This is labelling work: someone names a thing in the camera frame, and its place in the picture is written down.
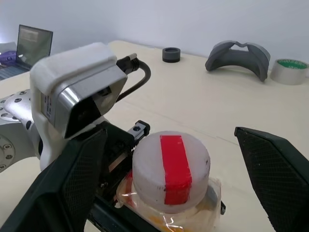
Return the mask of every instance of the red tape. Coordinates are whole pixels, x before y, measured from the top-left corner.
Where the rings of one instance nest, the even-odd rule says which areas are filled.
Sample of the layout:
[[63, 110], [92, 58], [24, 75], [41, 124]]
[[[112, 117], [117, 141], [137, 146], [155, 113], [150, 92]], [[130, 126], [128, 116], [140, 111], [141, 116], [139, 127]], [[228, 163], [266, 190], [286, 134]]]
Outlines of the red tape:
[[165, 171], [164, 204], [184, 204], [189, 199], [192, 177], [180, 135], [160, 136], [163, 167]]

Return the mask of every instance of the plastic bag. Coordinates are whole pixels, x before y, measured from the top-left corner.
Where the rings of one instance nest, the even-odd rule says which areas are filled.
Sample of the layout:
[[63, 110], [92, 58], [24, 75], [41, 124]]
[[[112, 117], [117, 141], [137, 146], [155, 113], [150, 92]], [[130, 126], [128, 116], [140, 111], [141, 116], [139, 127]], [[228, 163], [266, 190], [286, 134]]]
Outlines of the plastic bag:
[[134, 189], [132, 172], [119, 184], [117, 199], [162, 232], [211, 232], [220, 217], [221, 183], [209, 178], [207, 193], [193, 208], [166, 214], [145, 204]]

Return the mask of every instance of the white container lid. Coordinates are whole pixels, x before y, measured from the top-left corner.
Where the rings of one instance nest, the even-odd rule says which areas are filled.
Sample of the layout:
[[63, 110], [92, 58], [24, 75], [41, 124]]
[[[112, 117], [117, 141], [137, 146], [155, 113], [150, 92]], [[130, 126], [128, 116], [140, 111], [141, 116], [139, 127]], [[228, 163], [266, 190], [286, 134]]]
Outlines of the white container lid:
[[133, 184], [149, 206], [175, 214], [205, 196], [211, 160], [192, 135], [162, 131], [141, 140], [133, 155]]

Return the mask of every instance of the cable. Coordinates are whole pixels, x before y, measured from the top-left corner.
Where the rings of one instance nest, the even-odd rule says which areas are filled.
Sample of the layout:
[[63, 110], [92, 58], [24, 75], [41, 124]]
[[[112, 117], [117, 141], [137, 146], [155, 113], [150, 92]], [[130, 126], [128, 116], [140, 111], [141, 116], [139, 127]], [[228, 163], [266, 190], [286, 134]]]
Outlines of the cable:
[[122, 94], [119, 95], [119, 97], [117, 98], [116, 102], [122, 100], [123, 98], [125, 98], [127, 95], [133, 93], [135, 90], [137, 90], [138, 88], [142, 87], [143, 85], [145, 85], [147, 83], [147, 81], [149, 81], [150, 76], [151, 76], [151, 71], [149, 66], [144, 63], [143, 61], [134, 58], [131, 60], [131, 62], [138, 62], [139, 64], [139, 68], [144, 70], [145, 72], [145, 76], [143, 77], [143, 79], [141, 79], [139, 82], [137, 82], [137, 84], [135, 84], [134, 86], [132, 86], [131, 88], [129, 88], [128, 90], [126, 90], [125, 92], [123, 92]]

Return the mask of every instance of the tape roll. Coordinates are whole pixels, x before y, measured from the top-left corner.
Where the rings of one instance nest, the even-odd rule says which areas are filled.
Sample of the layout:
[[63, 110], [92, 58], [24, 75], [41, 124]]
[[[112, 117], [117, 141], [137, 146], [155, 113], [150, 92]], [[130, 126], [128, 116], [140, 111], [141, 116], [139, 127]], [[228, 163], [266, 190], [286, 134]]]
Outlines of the tape roll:
[[278, 83], [296, 86], [304, 82], [309, 65], [293, 59], [278, 59], [270, 73], [270, 78]]

